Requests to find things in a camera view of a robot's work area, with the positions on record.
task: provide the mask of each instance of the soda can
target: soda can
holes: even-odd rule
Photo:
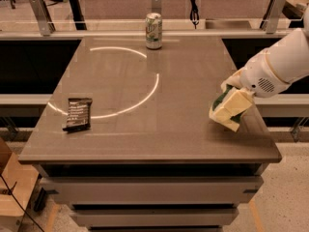
[[[162,47],[162,17],[158,13],[146,16],[146,47],[159,49]]]

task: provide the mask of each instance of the concrete floor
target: concrete floor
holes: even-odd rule
[[[70,14],[70,4],[55,5],[50,11],[58,19],[58,29],[75,30]],[[102,23],[93,26],[98,29]],[[38,25],[27,0],[16,0],[12,10],[0,1],[0,29],[2,31],[38,31]],[[249,204],[239,205],[239,216],[224,232],[307,232],[309,229],[309,136],[301,133],[300,142],[293,143],[286,130],[273,132],[276,144],[283,156],[279,164],[271,164],[263,174],[264,185]],[[8,141],[17,153],[22,151],[27,136],[17,142]],[[41,212],[34,212],[33,205],[40,188],[36,187],[28,212],[48,232],[86,232],[70,219],[70,209],[57,205],[48,197]],[[19,232],[37,232],[38,227],[25,217]]]

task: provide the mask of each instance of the can top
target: can top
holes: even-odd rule
[[[159,19],[159,18],[161,18],[161,14],[159,14],[159,13],[149,13],[149,14],[147,14],[147,18],[149,18],[149,19]]]

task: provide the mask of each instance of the floor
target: floor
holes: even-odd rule
[[[52,5],[44,0],[58,30],[74,31],[69,3]],[[106,29],[106,21],[126,18],[125,26],[112,22],[113,29],[140,29],[141,24],[134,20],[144,18],[150,7],[150,0],[80,0],[88,21],[89,30]],[[261,18],[266,11],[268,0],[198,0],[202,18]],[[0,1],[0,30],[2,31],[38,31],[38,25],[27,0],[16,0],[16,9]],[[122,10],[129,5],[129,10]],[[182,19],[182,27],[191,29],[187,12],[189,0],[165,0],[165,16],[171,19]],[[249,204],[239,205],[239,216],[224,232],[307,232],[309,227],[309,133],[304,130],[300,140],[294,143],[289,129],[269,129],[276,141],[283,160],[271,164],[263,174],[264,185]],[[28,133],[22,133],[14,142],[7,142],[17,153],[22,151]],[[46,206],[41,212],[34,212],[33,206],[40,187],[37,186],[29,204],[29,214],[48,232],[86,232],[70,219],[68,207],[58,205],[48,197]],[[40,231],[28,217],[22,221],[19,232]]]

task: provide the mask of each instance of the sponge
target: sponge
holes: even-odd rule
[[[232,131],[237,131],[241,117],[252,104],[251,91],[226,84],[224,93],[214,101],[210,109],[210,118]]]

